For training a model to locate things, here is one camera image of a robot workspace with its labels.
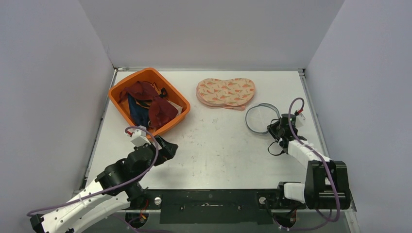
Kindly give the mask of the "orange plastic tub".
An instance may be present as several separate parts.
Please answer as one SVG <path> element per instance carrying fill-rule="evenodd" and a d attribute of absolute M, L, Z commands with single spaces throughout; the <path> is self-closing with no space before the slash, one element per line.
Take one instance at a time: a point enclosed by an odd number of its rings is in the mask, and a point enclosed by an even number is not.
<path fill-rule="evenodd" d="M 188 100 L 154 68 L 126 76 L 108 97 L 131 126 L 145 126 L 162 135 L 183 121 L 190 111 Z"/>

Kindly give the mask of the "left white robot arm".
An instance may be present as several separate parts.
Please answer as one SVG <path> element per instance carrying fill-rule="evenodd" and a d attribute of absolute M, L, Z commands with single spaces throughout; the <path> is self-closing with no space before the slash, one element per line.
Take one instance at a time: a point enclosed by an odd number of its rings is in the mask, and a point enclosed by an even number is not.
<path fill-rule="evenodd" d="M 108 165 L 77 196 L 42 214 L 30 217 L 36 233 L 81 233 L 118 210 L 139 209 L 149 203 L 147 190 L 139 182 L 154 166 L 172 159 L 178 145 L 155 136 L 134 146 L 122 159 Z"/>

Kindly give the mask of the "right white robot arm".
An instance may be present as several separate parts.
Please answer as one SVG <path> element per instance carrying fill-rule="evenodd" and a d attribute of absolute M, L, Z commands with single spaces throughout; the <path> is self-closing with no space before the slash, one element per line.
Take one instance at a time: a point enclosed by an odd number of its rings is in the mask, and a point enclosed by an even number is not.
<path fill-rule="evenodd" d="M 275 194 L 277 206 L 287 208 L 295 201 L 309 209 L 346 210 L 350 207 L 352 199 L 346 164 L 324 156 L 305 137 L 298 135 L 296 115 L 282 114 L 267 126 L 267 131 L 282 148 L 280 154 L 295 158 L 306 172 L 303 183 L 279 183 L 280 191 Z"/>

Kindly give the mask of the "maroon bra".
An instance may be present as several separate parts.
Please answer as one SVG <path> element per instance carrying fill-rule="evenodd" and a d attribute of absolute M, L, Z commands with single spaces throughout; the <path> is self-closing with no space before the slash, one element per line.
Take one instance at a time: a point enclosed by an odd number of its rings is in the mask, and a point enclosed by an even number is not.
<path fill-rule="evenodd" d="M 178 111 L 167 100 L 166 89 L 162 88 L 158 91 L 154 83 L 137 81 L 124 88 L 119 94 L 119 102 L 128 101 L 128 94 L 136 99 L 138 105 L 148 109 L 148 128 L 157 130 L 177 116 Z"/>

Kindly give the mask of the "navy blue bra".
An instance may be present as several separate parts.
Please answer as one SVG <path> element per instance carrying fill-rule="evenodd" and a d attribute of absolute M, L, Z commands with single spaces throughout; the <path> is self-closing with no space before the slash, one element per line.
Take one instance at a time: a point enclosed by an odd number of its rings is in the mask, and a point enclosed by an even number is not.
<path fill-rule="evenodd" d="M 144 126 L 146 129 L 149 127 L 149 115 L 148 109 L 141 107 L 137 104 L 136 99 L 130 94 L 127 95 L 130 116 L 135 126 Z"/>

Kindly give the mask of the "white mesh laundry bag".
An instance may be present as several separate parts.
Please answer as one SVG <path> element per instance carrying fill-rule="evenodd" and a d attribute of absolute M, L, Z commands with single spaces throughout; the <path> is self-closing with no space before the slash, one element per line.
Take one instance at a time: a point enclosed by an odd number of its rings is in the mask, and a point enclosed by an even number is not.
<path fill-rule="evenodd" d="M 280 111 L 277 107 L 270 103 L 260 103 L 246 111 L 244 120 L 250 132 L 256 135 L 266 135 L 267 126 L 279 118 Z"/>

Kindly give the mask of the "floral padded bra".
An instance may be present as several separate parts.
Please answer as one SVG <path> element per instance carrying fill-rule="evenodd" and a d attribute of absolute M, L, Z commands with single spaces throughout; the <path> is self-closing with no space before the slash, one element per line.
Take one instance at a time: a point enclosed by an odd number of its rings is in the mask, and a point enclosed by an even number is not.
<path fill-rule="evenodd" d="M 243 111 L 256 93 L 254 82 L 247 78 L 220 80 L 208 78 L 196 87 L 196 96 L 204 105 Z"/>

